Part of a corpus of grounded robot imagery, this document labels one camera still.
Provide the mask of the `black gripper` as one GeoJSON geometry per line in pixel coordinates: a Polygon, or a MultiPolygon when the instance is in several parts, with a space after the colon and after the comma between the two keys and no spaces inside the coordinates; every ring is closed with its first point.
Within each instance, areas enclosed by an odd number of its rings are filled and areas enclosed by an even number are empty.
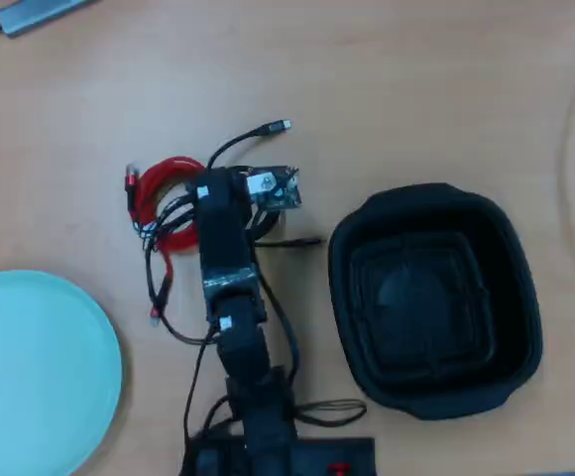
{"type": "Polygon", "coordinates": [[[220,213],[237,216],[243,223],[251,219],[247,177],[229,168],[206,169],[195,179],[198,221],[220,213]]]}

